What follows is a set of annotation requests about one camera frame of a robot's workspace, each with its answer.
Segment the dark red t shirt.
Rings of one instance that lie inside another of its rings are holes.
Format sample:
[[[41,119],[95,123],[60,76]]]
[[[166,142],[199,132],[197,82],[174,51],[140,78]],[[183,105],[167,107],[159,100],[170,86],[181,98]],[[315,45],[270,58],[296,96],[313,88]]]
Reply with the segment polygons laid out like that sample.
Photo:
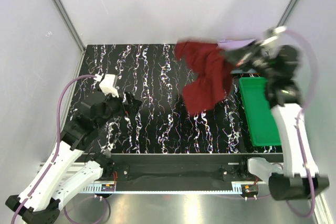
[[[195,40],[178,41],[174,55],[184,59],[197,78],[187,84],[182,96],[189,115],[212,110],[230,93],[234,66],[224,58],[225,51],[215,43]]]

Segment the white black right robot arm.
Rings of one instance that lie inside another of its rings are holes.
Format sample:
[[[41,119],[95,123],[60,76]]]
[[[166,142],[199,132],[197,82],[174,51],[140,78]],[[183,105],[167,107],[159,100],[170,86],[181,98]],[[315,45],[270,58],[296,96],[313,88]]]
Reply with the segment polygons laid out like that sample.
[[[300,51],[283,45],[270,58],[262,52],[265,46],[264,42],[254,41],[223,55],[235,68],[254,69],[266,79],[265,97],[279,132],[283,169],[264,158],[251,157],[238,167],[238,173],[244,180],[256,176],[266,182],[274,200],[314,200],[329,187],[329,179],[319,174],[311,155],[304,123],[305,106],[293,79]]]

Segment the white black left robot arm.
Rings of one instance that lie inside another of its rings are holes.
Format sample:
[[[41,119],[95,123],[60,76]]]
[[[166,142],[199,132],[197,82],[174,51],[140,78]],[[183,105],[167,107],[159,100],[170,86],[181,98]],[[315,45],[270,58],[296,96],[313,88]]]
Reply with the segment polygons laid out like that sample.
[[[22,217],[25,223],[54,223],[64,206],[86,186],[113,175],[112,158],[96,153],[80,171],[62,181],[108,121],[124,116],[129,118],[138,113],[142,101],[135,99],[130,92],[126,92],[125,97],[94,92],[81,102],[73,118],[65,124],[60,141],[37,176],[23,192],[6,200],[5,204],[14,212],[14,217]]]

